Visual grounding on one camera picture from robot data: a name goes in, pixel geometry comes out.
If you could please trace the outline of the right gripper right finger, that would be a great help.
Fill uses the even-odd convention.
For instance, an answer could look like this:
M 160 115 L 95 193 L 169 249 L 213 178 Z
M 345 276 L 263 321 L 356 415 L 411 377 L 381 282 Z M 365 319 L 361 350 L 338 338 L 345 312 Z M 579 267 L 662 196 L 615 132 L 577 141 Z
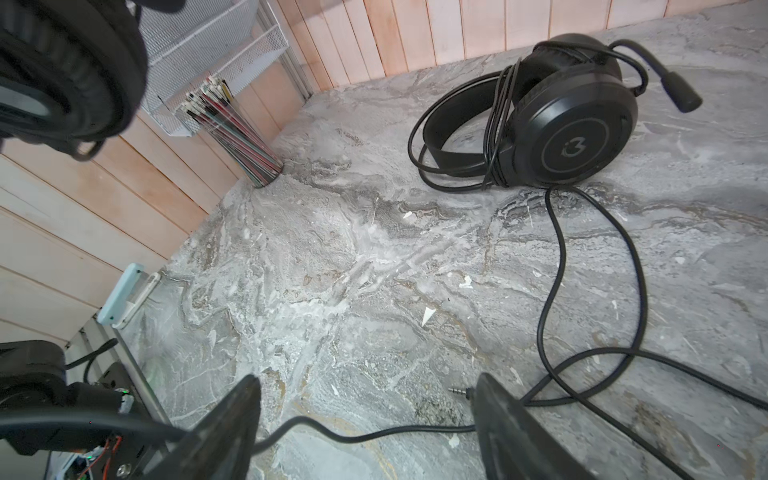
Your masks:
M 489 479 L 592 479 L 492 375 L 470 394 L 481 458 Z

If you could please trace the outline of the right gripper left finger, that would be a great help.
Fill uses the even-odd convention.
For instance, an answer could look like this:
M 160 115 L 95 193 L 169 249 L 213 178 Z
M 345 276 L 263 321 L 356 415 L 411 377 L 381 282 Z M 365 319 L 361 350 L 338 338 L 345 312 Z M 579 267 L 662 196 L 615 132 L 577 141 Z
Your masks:
M 244 377 L 146 479 L 244 479 L 261 413 L 261 384 Z

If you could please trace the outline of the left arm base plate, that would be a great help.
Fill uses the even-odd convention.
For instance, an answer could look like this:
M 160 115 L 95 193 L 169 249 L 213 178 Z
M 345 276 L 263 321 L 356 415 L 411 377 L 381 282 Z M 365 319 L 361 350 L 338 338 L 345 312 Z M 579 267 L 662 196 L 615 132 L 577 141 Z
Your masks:
M 181 436 L 161 436 L 149 429 L 151 423 L 161 433 L 170 427 L 123 364 L 112 363 L 95 385 L 113 394 L 117 405 L 106 410 L 110 415 L 107 429 L 99 433 L 97 446 L 86 455 L 86 471 L 80 477 L 144 479 L 175 448 Z

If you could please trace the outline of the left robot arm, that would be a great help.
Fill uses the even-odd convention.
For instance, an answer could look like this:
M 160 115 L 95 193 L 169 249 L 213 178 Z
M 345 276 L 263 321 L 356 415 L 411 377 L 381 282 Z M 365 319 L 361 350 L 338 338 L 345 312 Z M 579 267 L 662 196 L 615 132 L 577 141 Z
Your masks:
M 99 349 L 67 363 L 63 349 L 52 342 L 28 340 L 1 345 L 1 411 L 19 413 L 29 409 L 64 413 L 83 410 L 107 412 L 148 419 L 149 412 L 134 389 L 124 366 L 116 362 L 97 382 L 69 384 L 66 372 L 84 364 L 90 368 L 96 358 L 118 344 L 110 339 Z M 1 437 L 25 456 L 40 450 L 90 451 L 104 444 L 111 433 L 105 429 L 41 426 L 6 431 Z

